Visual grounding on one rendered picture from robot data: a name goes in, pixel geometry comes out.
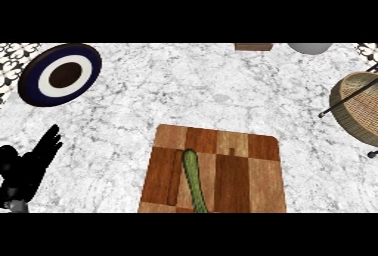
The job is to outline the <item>grey rounded object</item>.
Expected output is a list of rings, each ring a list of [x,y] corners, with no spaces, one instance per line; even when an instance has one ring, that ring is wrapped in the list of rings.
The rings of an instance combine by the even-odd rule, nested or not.
[[[330,49],[333,44],[331,43],[290,43],[289,46],[302,54],[320,55]]]

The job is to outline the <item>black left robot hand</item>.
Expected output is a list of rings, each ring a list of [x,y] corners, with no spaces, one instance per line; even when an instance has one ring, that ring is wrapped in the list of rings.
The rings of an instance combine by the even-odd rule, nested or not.
[[[0,147],[0,208],[8,209],[5,203],[13,200],[30,203],[61,147],[58,125],[49,128],[35,149],[24,155],[18,154],[14,146]]]

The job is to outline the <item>long green vegetable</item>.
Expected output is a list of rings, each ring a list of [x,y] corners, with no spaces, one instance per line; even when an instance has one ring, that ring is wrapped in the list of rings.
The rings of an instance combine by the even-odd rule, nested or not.
[[[194,210],[197,213],[207,213],[209,208],[202,189],[199,154],[191,148],[184,151],[182,163],[191,190]]]

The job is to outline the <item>wicker tiered basket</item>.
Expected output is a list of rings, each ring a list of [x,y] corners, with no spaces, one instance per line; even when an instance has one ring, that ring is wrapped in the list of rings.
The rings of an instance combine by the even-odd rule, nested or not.
[[[368,157],[378,156],[378,63],[364,72],[351,73],[330,94],[330,108],[318,117],[333,114],[346,132],[376,147]]]

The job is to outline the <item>wooden cutting board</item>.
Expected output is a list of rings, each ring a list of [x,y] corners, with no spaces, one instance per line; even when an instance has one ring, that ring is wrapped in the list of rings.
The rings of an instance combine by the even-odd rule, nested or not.
[[[139,210],[194,210],[184,151],[199,155],[207,209],[222,212],[287,210],[280,142],[272,136],[163,124],[157,128]]]

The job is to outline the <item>navy and white plate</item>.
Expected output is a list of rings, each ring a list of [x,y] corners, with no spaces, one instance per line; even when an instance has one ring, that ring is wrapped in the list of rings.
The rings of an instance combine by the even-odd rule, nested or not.
[[[92,46],[82,43],[55,46],[24,69],[18,81],[23,100],[38,107],[69,103],[94,85],[101,68],[101,55]]]

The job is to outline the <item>brown wooden block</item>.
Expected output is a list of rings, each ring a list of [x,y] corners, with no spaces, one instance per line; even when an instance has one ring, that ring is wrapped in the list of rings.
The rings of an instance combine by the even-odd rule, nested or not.
[[[237,51],[271,51],[272,43],[235,43]]]

